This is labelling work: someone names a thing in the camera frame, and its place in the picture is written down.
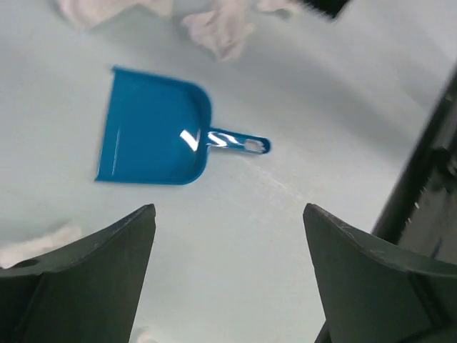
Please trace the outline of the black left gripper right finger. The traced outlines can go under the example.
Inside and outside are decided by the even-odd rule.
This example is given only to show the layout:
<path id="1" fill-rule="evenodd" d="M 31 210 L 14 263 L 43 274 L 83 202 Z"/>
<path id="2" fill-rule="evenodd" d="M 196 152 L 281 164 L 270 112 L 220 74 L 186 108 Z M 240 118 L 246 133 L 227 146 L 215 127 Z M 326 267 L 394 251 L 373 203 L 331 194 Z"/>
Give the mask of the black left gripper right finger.
<path id="1" fill-rule="evenodd" d="M 402 249 L 315 204 L 303 212 L 332 342 L 455 342 L 456 265 Z"/>

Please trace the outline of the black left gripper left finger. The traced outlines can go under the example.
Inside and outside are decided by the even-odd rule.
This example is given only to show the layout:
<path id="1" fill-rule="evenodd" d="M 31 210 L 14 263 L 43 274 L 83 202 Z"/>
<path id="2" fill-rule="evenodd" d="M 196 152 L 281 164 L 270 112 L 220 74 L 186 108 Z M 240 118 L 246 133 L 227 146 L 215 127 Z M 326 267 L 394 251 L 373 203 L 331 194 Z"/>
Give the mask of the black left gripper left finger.
<path id="1" fill-rule="evenodd" d="M 1 270 L 1 341 L 128 342 L 156 231 L 147 204 L 105 229 Z"/>

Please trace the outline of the paper scrap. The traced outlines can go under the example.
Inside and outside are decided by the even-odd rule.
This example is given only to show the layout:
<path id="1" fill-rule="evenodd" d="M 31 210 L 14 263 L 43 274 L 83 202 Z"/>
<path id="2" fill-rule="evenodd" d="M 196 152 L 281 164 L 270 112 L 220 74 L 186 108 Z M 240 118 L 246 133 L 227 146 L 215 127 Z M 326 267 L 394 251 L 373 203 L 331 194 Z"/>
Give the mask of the paper scrap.
<path id="1" fill-rule="evenodd" d="M 47 233 L 22 242 L 1 244 L 1 268 L 8 269 L 41 254 L 53 251 L 82 238 L 82 229 L 74 224 L 66 224 L 55 232 Z"/>
<path id="2" fill-rule="evenodd" d="M 59 12 L 75 28 L 87 30 L 135 6 L 167 17 L 171 15 L 174 2 L 172 0 L 61 0 L 56 4 Z"/>
<path id="3" fill-rule="evenodd" d="M 210 11 L 189 14 L 181 25 L 196 45 L 220 61 L 239 58 L 248 36 L 255 31 L 255 25 L 246 20 L 246 8 L 230 2 L 218 2 Z"/>

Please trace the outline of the blue plastic dustpan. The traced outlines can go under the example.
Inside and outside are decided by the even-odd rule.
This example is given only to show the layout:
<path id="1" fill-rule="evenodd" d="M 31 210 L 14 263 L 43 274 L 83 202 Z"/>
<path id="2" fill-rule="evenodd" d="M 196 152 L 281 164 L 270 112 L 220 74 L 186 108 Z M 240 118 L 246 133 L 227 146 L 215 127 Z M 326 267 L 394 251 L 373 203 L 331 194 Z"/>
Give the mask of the blue plastic dustpan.
<path id="1" fill-rule="evenodd" d="M 267 154 L 271 142 L 211 125 L 206 91 L 190 81 L 115 66 L 96 180 L 184 185 L 211 147 Z"/>

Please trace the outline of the blue hand brush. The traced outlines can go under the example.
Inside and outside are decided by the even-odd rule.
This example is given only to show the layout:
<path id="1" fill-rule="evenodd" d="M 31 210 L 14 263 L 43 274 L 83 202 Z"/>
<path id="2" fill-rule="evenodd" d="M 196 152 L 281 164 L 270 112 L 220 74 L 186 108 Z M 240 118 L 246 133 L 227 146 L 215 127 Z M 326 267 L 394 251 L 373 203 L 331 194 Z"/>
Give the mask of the blue hand brush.
<path id="1" fill-rule="evenodd" d="M 344 10 L 351 0 L 301 0 L 301 3 L 310 9 L 334 20 Z"/>

